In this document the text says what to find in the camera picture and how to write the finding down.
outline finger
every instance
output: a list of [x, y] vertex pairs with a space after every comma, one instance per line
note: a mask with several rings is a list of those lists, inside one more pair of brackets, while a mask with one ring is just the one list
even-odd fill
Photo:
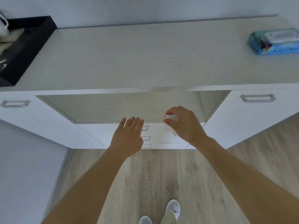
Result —
[[143, 128], [143, 124], [144, 124], [144, 120], [142, 119], [142, 120], [139, 121], [139, 123], [138, 123], [138, 125], [137, 125], [137, 127], [136, 127], [137, 132], [138, 132], [139, 134], [141, 134], [141, 131], [142, 131], [142, 128]]
[[125, 125], [125, 122], [126, 122], [126, 117], [124, 117], [124, 118], [121, 120], [121, 122], [119, 123], [117, 129], [118, 129], [118, 130], [119, 130], [119, 129], [122, 129], [123, 126]]
[[139, 123], [140, 117], [137, 117], [133, 120], [131, 127], [136, 128], [137, 124]]
[[173, 113], [176, 113], [177, 107], [172, 107], [171, 109], [169, 109], [165, 114], [166, 115], [171, 115]]
[[125, 128], [128, 128], [131, 124], [132, 124], [132, 121], [135, 119], [135, 117], [131, 117], [127, 120], [127, 123], [125, 124]]
[[170, 126], [173, 129], [175, 129], [176, 124], [177, 124], [172, 119], [164, 119], [163, 122], [166, 123], [168, 126]]

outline blue package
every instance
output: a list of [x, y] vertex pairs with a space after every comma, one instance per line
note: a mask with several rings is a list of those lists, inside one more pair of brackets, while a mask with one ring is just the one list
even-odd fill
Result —
[[299, 53], [299, 31], [294, 28], [255, 31], [247, 43], [258, 55]]

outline forearm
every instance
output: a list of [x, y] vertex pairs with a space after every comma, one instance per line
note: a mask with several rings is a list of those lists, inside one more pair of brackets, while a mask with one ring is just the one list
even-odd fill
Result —
[[251, 223], [295, 223], [299, 200], [211, 138], [194, 146], [205, 156]]
[[125, 158], [108, 148], [98, 161], [71, 187], [42, 224], [94, 224]]

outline foot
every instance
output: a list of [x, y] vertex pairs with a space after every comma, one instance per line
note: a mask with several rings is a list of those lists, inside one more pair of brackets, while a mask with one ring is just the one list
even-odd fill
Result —
[[152, 224], [152, 221], [148, 216], [144, 215], [140, 218], [139, 224]]
[[178, 220], [180, 211], [181, 211], [181, 208], [180, 208], [180, 204], [178, 203], [178, 201], [170, 200], [166, 206], [165, 214], [167, 214], [168, 212], [171, 212], [171, 213], [173, 213], [175, 219]]

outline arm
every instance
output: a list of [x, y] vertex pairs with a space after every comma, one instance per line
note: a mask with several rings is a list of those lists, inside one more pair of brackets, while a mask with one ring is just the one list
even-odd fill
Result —
[[208, 137], [192, 111], [178, 106], [166, 112], [173, 113], [178, 116], [178, 122], [170, 119], [164, 122], [204, 155], [250, 223], [298, 222], [296, 197]]
[[123, 118], [109, 148], [69, 189], [42, 224], [97, 223], [111, 184], [126, 158], [141, 149], [143, 119]]

